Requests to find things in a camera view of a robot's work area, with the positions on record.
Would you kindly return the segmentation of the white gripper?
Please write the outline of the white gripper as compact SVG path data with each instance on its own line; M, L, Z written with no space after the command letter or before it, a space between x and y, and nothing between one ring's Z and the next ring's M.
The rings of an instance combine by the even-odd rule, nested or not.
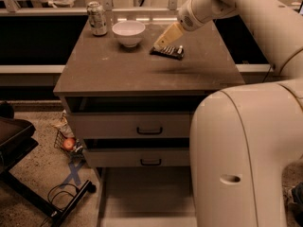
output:
M178 22L169 25L154 42L160 50L178 40L186 31L194 31L214 19L222 12L220 0L187 0L178 11Z

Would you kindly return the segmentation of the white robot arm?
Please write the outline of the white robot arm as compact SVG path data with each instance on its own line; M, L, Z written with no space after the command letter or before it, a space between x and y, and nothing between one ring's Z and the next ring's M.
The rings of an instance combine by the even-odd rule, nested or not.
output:
M197 227L287 227L282 173L303 147L303 17L278 0L188 0L155 45L233 15L280 79L220 90L196 109L189 155Z

